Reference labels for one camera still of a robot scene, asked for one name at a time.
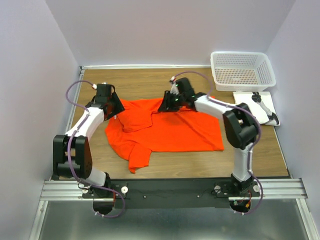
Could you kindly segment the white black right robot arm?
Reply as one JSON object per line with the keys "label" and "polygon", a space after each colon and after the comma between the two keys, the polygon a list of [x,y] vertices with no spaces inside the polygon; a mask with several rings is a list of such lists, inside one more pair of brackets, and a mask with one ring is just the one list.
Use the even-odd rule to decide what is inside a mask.
{"label": "white black right robot arm", "polygon": [[196,93],[186,77],[172,77],[169,83],[171,89],[164,92],[159,112],[177,112],[186,107],[223,120],[226,138],[234,148],[230,191],[236,196],[243,195],[254,181],[253,148],[261,135],[260,124],[251,114],[248,105],[234,105],[212,98],[203,92]]}

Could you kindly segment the orange t shirt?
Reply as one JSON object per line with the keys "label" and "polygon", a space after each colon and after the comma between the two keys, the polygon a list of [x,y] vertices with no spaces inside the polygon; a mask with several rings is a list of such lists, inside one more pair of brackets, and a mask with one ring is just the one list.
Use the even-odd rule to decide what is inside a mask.
{"label": "orange t shirt", "polygon": [[121,100],[125,110],[108,121],[109,145],[128,169],[149,165],[153,152],[223,151],[219,120],[182,107],[177,112],[159,112],[162,99]]}

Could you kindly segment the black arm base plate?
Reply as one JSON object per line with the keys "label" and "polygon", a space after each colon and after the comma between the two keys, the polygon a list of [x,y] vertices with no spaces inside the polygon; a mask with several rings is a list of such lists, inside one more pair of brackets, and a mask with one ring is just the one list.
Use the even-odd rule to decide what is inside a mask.
{"label": "black arm base plate", "polygon": [[113,209],[213,207],[248,213],[261,189],[253,178],[239,183],[233,177],[113,179],[110,188],[88,186],[82,197],[92,199],[93,209],[105,216]]}

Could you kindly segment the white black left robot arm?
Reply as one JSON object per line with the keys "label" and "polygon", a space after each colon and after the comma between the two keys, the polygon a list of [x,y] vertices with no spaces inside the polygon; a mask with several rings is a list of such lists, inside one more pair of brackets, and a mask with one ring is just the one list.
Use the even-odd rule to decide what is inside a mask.
{"label": "white black left robot arm", "polygon": [[65,93],[66,100],[75,107],[82,108],[83,114],[70,130],[53,138],[53,173],[64,178],[74,178],[84,189],[93,189],[101,198],[110,193],[114,197],[120,197],[121,194],[112,189],[110,175],[93,166],[90,140],[103,122],[122,113],[125,108],[114,85],[90,85],[95,90],[95,95],[86,105],[69,98],[73,85]]}

